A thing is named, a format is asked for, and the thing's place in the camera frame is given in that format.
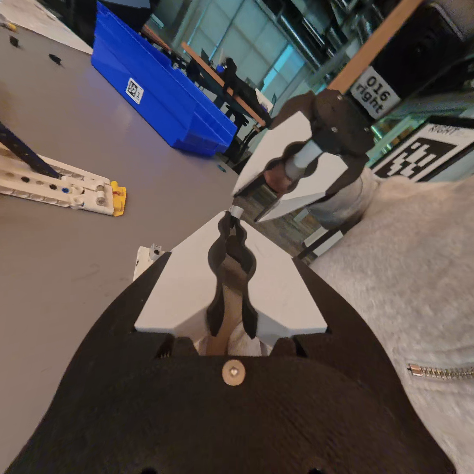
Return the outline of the white sheet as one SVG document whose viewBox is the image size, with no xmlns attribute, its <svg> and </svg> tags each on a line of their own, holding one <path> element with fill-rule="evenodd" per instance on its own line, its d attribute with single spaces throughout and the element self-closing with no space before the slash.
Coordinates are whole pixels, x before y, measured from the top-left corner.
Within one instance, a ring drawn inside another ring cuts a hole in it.
<svg viewBox="0 0 474 474">
<path fill-rule="evenodd" d="M 1 23 L 21 27 L 57 43 L 92 55 L 92 48 L 72 32 L 55 15 L 34 0 L 2 0 Z"/>
</svg>

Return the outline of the framed marker sign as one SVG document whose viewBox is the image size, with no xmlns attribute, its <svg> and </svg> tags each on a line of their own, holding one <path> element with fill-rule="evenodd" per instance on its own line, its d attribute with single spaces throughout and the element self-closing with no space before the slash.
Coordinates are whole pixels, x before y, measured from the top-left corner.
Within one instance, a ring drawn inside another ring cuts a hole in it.
<svg viewBox="0 0 474 474">
<path fill-rule="evenodd" d="M 473 157 L 473 146 L 473 118 L 430 116 L 371 169 L 382 179 L 453 181 L 462 176 L 466 159 Z"/>
</svg>

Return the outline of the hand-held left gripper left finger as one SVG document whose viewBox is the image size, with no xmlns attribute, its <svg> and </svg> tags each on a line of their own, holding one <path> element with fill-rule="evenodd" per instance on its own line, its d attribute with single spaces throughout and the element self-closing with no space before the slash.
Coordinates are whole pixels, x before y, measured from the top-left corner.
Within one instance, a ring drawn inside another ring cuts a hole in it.
<svg viewBox="0 0 474 474">
<path fill-rule="evenodd" d="M 220 212 L 171 252 L 134 328 L 138 332 L 189 338 L 205 355 L 210 336 L 224 319 L 223 269 L 232 216 Z"/>
</svg>

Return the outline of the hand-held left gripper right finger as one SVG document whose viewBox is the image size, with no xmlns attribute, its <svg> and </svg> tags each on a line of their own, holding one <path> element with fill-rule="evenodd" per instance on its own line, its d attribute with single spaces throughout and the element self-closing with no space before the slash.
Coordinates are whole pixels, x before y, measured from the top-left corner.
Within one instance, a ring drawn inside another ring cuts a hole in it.
<svg viewBox="0 0 474 474">
<path fill-rule="evenodd" d="M 268 356 L 281 338 L 325 333 L 328 324 L 292 257 L 240 220 L 236 240 L 236 258 L 246 276 L 236 354 Z"/>
</svg>

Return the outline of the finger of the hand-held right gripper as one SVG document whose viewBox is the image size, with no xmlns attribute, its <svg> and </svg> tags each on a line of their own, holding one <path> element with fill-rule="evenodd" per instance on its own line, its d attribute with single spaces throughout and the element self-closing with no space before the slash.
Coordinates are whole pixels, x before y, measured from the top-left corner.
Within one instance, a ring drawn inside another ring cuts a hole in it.
<svg viewBox="0 0 474 474">
<path fill-rule="evenodd" d="M 311 124 L 299 111 L 266 132 L 240 172 L 232 196 L 244 195 L 254 187 L 266 184 L 264 172 L 277 162 L 285 164 L 286 174 L 293 180 L 292 191 L 314 161 L 315 142 L 312 140 Z"/>
<path fill-rule="evenodd" d="M 255 218 L 255 222 L 266 222 L 282 217 L 325 198 L 329 188 L 347 170 L 348 166 L 340 156 L 323 153 L 317 159 L 315 171 L 307 177 L 302 177 L 291 192 L 284 194 L 263 210 Z"/>
</svg>

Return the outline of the person's right hand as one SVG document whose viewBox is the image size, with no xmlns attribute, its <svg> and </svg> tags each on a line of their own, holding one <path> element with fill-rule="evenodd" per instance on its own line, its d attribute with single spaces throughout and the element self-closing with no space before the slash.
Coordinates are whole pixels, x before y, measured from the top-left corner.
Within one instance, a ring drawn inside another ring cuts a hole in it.
<svg viewBox="0 0 474 474">
<path fill-rule="evenodd" d="M 277 162 L 271 169 L 266 170 L 264 172 L 264 179 L 277 196 L 288 193 L 293 185 L 293 180 L 286 174 L 283 162 Z"/>
</svg>

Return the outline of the lego helicopter model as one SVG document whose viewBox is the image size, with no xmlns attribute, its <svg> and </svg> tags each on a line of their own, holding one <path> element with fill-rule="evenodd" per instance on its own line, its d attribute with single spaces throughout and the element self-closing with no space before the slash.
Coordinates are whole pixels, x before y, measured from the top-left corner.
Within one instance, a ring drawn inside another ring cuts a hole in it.
<svg viewBox="0 0 474 474">
<path fill-rule="evenodd" d="M 127 190 L 116 181 L 35 153 L 0 124 L 0 192 L 62 208 L 119 217 Z"/>
</svg>

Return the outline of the black office chair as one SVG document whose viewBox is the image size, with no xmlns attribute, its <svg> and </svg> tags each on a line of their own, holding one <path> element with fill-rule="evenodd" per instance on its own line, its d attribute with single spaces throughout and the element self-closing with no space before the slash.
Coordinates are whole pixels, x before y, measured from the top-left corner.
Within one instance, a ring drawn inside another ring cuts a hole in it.
<svg viewBox="0 0 474 474">
<path fill-rule="evenodd" d="M 231 89 L 233 98 L 241 98 L 265 122 L 271 120 L 268 112 L 258 101 L 255 89 L 237 76 L 237 66 L 231 57 L 225 57 L 223 62 L 217 66 L 216 72 L 224 82 L 224 94 L 228 96 L 228 89 Z"/>
</svg>

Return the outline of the wooden post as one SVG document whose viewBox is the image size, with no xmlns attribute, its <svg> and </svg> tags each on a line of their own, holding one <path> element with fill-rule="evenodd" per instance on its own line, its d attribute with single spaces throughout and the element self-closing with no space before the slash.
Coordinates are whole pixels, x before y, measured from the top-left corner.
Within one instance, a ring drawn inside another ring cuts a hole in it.
<svg viewBox="0 0 474 474">
<path fill-rule="evenodd" d="M 400 1 L 327 89 L 345 94 L 422 3 L 422 0 Z"/>
</svg>

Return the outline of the long wooden table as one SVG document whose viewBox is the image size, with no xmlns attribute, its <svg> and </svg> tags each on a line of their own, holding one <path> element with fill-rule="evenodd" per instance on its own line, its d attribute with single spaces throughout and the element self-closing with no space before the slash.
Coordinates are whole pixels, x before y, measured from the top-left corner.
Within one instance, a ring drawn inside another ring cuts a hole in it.
<svg viewBox="0 0 474 474">
<path fill-rule="evenodd" d="M 181 43 L 181 48 L 186 52 L 190 58 L 197 63 L 200 73 L 209 79 L 209 81 L 213 84 L 213 88 L 216 90 L 214 92 L 216 95 L 222 96 L 224 99 L 229 98 L 230 102 L 228 103 L 230 106 L 234 107 L 239 112 L 252 117 L 252 119 L 258 123 L 261 128 L 265 128 L 271 124 L 271 117 L 268 113 L 264 112 L 264 110 L 259 111 L 258 109 L 254 109 L 250 103 L 247 103 L 240 95 L 235 94 L 232 88 L 228 88 L 226 92 L 223 91 L 224 87 L 224 80 L 219 77 L 215 70 L 201 58 L 199 54 L 197 54 L 190 46 L 188 46 L 185 42 Z"/>
</svg>

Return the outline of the blue plastic bin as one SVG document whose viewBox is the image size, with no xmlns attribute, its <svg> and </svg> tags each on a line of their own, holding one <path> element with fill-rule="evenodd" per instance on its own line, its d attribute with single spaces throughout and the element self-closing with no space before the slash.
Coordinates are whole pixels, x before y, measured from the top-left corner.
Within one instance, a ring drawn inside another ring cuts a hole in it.
<svg viewBox="0 0 474 474">
<path fill-rule="evenodd" d="M 173 148 L 211 157 L 237 127 L 164 53 L 97 3 L 93 67 Z"/>
</svg>

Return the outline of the white lego panel assembly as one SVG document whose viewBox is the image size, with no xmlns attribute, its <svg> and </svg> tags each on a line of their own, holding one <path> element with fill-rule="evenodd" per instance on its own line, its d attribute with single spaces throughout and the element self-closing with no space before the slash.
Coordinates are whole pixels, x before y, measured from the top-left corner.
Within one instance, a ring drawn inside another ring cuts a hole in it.
<svg viewBox="0 0 474 474">
<path fill-rule="evenodd" d="M 152 244 L 150 247 L 140 246 L 138 248 L 132 281 L 135 281 L 156 260 L 158 260 L 162 254 L 162 247 L 157 246 L 156 244 Z"/>
</svg>

